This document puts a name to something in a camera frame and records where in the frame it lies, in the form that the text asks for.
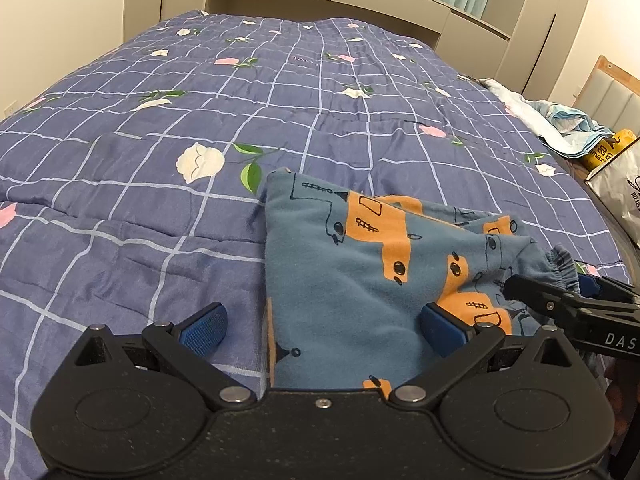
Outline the person's left hand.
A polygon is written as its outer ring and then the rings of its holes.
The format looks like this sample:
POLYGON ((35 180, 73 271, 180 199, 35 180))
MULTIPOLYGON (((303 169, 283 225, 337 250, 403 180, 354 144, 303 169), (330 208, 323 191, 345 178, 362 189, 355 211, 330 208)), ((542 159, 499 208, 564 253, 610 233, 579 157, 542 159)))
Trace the person's left hand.
POLYGON ((614 479, 639 478, 639 362, 618 359, 605 371, 614 413, 608 470, 614 479))

